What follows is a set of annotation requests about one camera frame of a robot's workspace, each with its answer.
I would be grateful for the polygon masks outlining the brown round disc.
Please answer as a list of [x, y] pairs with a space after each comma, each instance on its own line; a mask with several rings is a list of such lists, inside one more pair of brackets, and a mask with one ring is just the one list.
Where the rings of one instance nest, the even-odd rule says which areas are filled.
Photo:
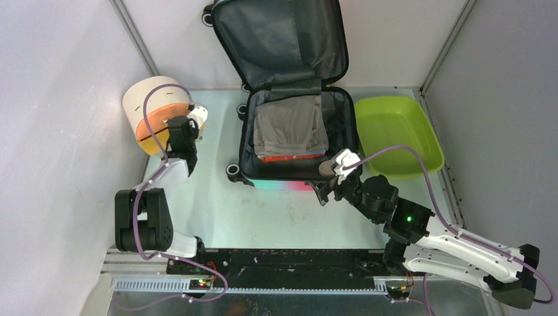
[[334, 168], [335, 168], [335, 162], [333, 162], [331, 160], [327, 160], [327, 161], [322, 162], [319, 165], [318, 171], [319, 171], [321, 176], [333, 177], [333, 176], [336, 176], [336, 172], [335, 172]]

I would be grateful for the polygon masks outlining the cream orange cylindrical container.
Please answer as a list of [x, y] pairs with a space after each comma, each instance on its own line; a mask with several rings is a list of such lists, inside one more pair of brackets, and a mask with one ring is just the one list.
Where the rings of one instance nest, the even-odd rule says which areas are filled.
[[169, 139], [168, 121], [186, 116], [196, 103], [191, 94], [168, 76], [152, 76], [131, 86], [124, 94], [122, 107], [138, 145], [148, 155], [161, 152], [156, 144]]

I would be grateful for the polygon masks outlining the lime green plastic tray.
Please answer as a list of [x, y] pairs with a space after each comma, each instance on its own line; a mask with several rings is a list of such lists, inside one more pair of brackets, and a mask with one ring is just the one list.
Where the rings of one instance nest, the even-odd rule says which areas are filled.
[[[421, 157], [426, 170], [438, 172], [445, 165], [436, 133], [420, 104], [402, 95], [368, 97], [354, 104], [357, 132], [363, 155], [393, 145], [406, 145]], [[398, 180], [422, 175], [420, 163], [405, 149], [395, 149], [366, 163], [372, 174]]]

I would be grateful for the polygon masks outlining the pink teal cartoon suitcase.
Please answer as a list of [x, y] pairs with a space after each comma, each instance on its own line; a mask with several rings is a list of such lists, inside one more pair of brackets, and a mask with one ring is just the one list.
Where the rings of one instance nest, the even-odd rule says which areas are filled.
[[[249, 94], [237, 106], [242, 132], [238, 161], [226, 167], [231, 182], [271, 190], [309, 190], [325, 181], [319, 165], [349, 149], [359, 150], [354, 102], [337, 87], [349, 68], [338, 1], [214, 1], [203, 9]], [[264, 162], [255, 152], [257, 107], [317, 96], [328, 138], [323, 156]]]

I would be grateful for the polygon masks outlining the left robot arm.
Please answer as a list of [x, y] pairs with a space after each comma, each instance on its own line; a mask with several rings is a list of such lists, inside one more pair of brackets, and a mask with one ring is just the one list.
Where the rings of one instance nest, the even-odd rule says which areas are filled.
[[177, 200], [180, 186], [197, 163], [196, 140], [206, 115], [190, 113], [167, 120], [168, 138], [156, 140], [162, 150], [161, 164], [149, 178], [131, 190], [120, 190], [114, 199], [115, 244], [120, 251], [142, 253], [144, 257], [183, 257], [192, 274], [207, 268], [208, 257], [197, 249], [195, 236], [180, 232], [175, 225], [184, 212]]

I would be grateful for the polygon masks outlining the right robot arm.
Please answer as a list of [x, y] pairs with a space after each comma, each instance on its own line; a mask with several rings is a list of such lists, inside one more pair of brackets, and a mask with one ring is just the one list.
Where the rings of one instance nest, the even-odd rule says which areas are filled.
[[391, 275], [403, 271], [430, 273], [459, 280], [490, 294], [498, 302], [530, 309], [535, 301], [540, 251], [524, 244], [508, 247], [452, 224], [443, 224], [433, 210], [399, 196], [399, 190], [383, 176], [361, 182], [350, 176], [310, 182], [321, 205], [328, 194], [346, 200], [371, 223], [383, 227], [389, 240], [383, 267]]

